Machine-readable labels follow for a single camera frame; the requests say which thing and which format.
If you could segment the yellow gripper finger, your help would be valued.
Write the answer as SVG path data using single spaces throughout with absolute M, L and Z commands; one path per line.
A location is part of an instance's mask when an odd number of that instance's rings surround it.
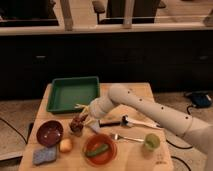
M 90 119 L 87 119 L 85 122 L 84 122 L 84 126 L 89 126 L 91 124 L 94 124 L 96 122 L 96 119 L 94 118 L 90 118 Z
M 89 113 L 89 105 L 76 104 L 75 109 L 81 109 L 81 114 Z

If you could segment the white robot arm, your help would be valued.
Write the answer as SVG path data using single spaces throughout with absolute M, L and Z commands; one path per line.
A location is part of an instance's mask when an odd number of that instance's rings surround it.
M 123 84 L 112 84 L 108 92 L 88 105 L 76 104 L 77 109 L 90 116 L 87 121 L 97 122 L 119 105 L 134 108 L 194 146 L 207 156 L 204 171 L 213 171 L 213 125 L 162 104 L 136 96 Z

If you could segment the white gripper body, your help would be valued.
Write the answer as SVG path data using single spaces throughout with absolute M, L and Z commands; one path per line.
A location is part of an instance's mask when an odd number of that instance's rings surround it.
M 96 98 L 89 104 L 90 115 L 96 119 L 103 118 L 114 108 L 115 104 L 107 96 Z

